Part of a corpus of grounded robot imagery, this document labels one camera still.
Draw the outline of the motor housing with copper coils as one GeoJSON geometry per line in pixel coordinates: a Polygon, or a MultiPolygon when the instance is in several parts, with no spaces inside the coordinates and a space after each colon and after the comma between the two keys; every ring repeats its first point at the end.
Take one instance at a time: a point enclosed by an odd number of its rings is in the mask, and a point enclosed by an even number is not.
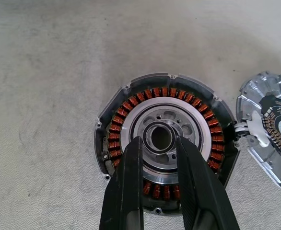
{"type": "Polygon", "coordinates": [[[144,209],[161,216],[181,214],[176,138],[195,144],[227,185],[239,144],[227,104],[205,84],[184,75],[155,73],[121,87],[98,116],[94,149],[110,179],[127,145],[142,140],[144,209]]]}

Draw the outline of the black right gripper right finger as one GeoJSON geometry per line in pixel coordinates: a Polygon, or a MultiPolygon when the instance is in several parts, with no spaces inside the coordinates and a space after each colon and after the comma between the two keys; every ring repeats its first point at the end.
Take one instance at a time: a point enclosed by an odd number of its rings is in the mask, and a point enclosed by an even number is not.
{"type": "Polygon", "coordinates": [[[178,136],[176,160],[185,230],[240,230],[224,186],[196,145],[178,136]]]}

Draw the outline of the silver motor lid circuit board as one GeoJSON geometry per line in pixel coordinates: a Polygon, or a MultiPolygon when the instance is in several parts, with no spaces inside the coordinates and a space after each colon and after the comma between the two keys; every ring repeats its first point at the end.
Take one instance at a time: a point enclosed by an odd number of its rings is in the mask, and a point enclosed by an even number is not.
{"type": "Polygon", "coordinates": [[[269,71],[247,80],[236,100],[235,132],[248,141],[248,151],[281,187],[281,74],[269,71]]]}

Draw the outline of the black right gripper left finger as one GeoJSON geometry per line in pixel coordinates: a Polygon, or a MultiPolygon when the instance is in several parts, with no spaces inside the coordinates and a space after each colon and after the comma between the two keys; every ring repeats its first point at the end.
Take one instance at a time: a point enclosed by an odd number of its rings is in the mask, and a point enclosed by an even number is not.
{"type": "Polygon", "coordinates": [[[99,230],[144,230],[142,139],[125,148],[104,195],[99,230]]]}

